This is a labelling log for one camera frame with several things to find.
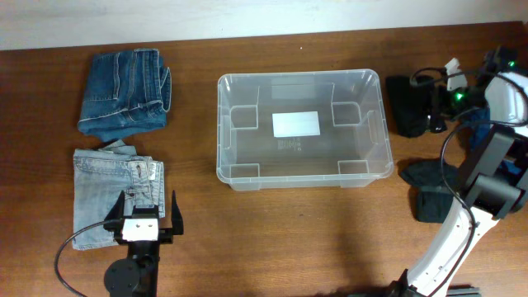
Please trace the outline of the dark grey garment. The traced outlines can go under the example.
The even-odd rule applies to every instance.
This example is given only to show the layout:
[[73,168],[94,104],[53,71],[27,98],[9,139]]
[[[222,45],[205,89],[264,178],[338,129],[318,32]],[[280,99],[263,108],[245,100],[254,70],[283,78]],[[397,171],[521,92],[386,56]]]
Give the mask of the dark grey garment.
[[443,182],[438,159],[410,158],[397,163],[398,175],[409,186],[412,214],[418,222],[442,224],[453,201]]

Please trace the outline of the blue garment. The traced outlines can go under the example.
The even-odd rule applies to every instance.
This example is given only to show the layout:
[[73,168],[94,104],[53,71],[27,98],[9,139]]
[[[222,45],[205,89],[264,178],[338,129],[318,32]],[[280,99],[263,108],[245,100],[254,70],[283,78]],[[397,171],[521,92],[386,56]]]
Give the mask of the blue garment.
[[[489,120],[490,110],[484,108],[482,110],[473,111],[464,117],[463,122],[475,122],[478,120]],[[472,133],[469,136],[469,151],[473,152],[485,139],[490,130],[489,125],[478,125],[472,128]],[[521,178],[522,170],[514,164],[513,161],[503,160],[497,169],[497,174],[504,177],[507,181],[513,183],[518,182]]]

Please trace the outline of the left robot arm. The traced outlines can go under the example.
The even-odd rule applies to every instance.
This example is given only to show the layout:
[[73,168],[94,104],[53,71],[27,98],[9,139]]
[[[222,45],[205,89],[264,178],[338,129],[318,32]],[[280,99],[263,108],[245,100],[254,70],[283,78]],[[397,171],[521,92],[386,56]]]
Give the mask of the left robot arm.
[[171,197],[170,228],[159,226],[156,205],[134,206],[124,214],[125,193],[105,217],[103,228],[113,233],[115,241],[127,247],[127,256],[110,264],[104,275],[104,285],[111,297],[155,296],[158,288],[160,247],[172,244],[175,236],[184,234],[182,213],[177,196]]

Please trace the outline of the black garment with tape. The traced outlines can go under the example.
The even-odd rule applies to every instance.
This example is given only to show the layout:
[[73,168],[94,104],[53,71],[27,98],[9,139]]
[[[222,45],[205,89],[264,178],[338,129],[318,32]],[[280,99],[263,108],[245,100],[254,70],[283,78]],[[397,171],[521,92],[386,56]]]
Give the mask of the black garment with tape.
[[413,87],[410,77],[396,75],[385,79],[389,105],[398,134],[406,138],[416,138],[426,132],[439,134],[447,130],[435,104],[438,94],[434,84]]

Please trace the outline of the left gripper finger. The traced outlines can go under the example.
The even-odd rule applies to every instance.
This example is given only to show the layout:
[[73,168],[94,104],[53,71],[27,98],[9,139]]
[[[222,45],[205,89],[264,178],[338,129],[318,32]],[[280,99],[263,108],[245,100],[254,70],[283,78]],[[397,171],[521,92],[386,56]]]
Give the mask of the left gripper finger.
[[124,221],[124,208],[125,193],[121,191],[116,203],[112,206],[104,219],[105,223],[103,224],[103,228],[106,231],[118,231],[122,228]]
[[184,234],[184,223],[182,213],[177,204],[177,195],[175,191],[172,191],[171,203],[172,234],[175,236],[180,236]]

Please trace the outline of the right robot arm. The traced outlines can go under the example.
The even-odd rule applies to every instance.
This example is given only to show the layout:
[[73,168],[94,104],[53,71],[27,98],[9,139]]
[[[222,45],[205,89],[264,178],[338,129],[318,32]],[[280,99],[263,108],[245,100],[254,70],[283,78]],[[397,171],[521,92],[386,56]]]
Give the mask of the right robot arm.
[[441,228],[387,295],[479,295],[478,288],[452,286],[455,273],[485,233],[527,202],[527,71],[517,60],[517,51],[504,46],[487,52],[473,71],[474,84],[457,59],[386,78],[400,135],[444,132],[453,139],[470,132],[469,155],[460,166],[437,158],[400,172],[416,192],[416,219]]

